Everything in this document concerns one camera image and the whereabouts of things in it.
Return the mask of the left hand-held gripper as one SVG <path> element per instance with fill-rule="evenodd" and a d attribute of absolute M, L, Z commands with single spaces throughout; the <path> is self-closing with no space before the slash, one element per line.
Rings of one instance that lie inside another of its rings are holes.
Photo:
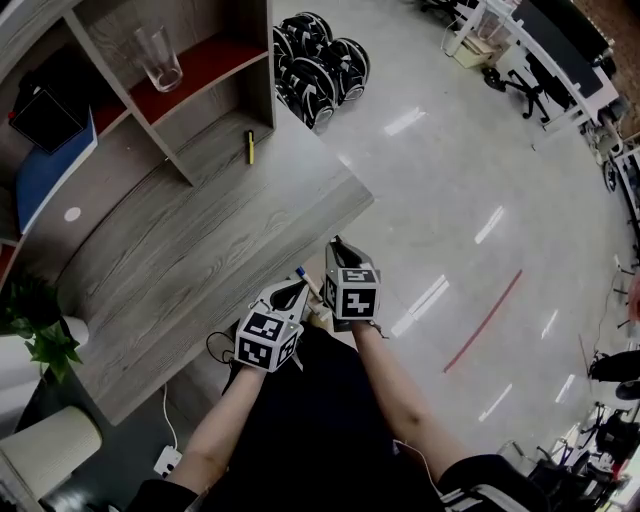
<path fill-rule="evenodd" d="M 264 288 L 250 305 L 284 312 L 288 320 L 273 313 L 252 311 L 236 331 L 234 358 L 245 365 L 277 371 L 295 352 L 303 333 L 299 324 L 306 307 L 309 285 L 303 279 L 287 279 Z"/>

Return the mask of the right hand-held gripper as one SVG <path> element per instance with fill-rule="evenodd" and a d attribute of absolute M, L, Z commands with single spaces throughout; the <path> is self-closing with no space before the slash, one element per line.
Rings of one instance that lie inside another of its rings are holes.
<path fill-rule="evenodd" d="M 338 320 L 374 320 L 380 279 L 372 259 L 336 235 L 325 246 L 324 302 Z"/>

